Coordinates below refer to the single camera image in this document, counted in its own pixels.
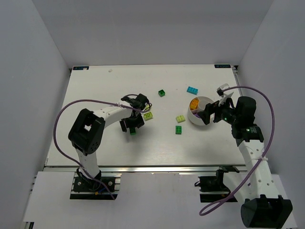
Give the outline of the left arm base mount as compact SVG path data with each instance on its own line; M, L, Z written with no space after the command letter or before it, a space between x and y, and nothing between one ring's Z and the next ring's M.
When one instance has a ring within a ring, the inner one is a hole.
M120 188L118 177L105 177L101 172L95 177L105 184L86 177L79 169L76 170L71 187L72 200L115 200Z

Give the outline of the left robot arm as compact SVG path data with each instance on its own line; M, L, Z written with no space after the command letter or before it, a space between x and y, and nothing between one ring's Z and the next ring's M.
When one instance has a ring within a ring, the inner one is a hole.
M150 102L143 94L135 98L124 96L116 104L96 111L82 109L77 116L68 139L76 149L82 168L78 176L89 186L97 184L101 172L97 165L96 151L99 148L106 127L119 122L123 132L140 128L144 125L141 113Z

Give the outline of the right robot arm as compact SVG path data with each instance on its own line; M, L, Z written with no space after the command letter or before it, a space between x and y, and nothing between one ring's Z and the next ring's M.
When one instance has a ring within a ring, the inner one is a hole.
M223 167L216 173L217 181L230 190L241 205L241 219L247 228L281 229L293 210L292 202L279 193L264 154L264 137L259 126L254 123L256 101L241 96L235 107L232 99L221 103L208 103L198 115L205 124L225 121L232 128L248 174L242 177L236 168Z

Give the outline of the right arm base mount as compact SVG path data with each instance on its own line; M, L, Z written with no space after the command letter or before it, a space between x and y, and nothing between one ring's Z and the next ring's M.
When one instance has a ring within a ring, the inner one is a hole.
M240 171L234 166L220 166L214 176L201 176L194 186L200 188L200 202L212 203L229 196L230 189L224 185L224 173Z

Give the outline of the dark green small lego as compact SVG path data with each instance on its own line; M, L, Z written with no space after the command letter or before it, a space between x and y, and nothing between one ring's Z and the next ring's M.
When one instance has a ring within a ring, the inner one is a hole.
M159 91L158 91L158 95L159 95L160 97L163 97L163 96L166 95L166 93L165 93L164 90L159 90Z

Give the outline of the green lego brick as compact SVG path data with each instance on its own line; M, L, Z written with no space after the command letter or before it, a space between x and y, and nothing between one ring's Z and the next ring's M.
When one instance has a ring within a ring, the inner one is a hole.
M136 134L136 129L134 127L129 128L130 135L135 135Z

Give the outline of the orange long lego brick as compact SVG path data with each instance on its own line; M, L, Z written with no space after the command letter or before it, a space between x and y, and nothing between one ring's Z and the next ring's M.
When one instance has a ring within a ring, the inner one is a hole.
M199 104L199 100L198 99L193 99L191 102L190 102L190 110L196 110L197 107L198 107L198 104Z

